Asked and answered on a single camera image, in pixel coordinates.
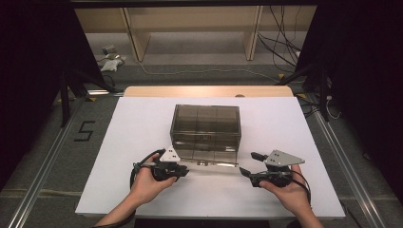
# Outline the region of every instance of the forearm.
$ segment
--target forearm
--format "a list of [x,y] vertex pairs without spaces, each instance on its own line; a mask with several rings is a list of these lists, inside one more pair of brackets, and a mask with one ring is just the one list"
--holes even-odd
[[141,204],[128,195],[119,205],[103,217],[95,226],[114,224],[128,218]]
[[311,208],[294,213],[302,227],[323,228]]

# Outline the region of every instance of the white tabletop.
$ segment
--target white tabletop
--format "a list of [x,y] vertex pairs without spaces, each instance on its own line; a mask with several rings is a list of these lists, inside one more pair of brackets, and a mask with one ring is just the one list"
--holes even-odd
[[[133,162],[171,144],[175,105],[240,107],[240,167],[265,170],[251,152],[278,149],[305,160],[312,207],[321,219],[340,219],[340,206],[296,98],[120,98],[76,213],[107,214],[129,191]],[[138,208],[137,218],[280,219],[291,217],[270,192],[252,187],[238,168],[186,164],[188,175]]]

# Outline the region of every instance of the wooden edge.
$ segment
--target wooden edge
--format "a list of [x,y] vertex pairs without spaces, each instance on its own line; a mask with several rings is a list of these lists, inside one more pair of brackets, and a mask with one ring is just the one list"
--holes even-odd
[[287,85],[130,86],[124,97],[294,97]]

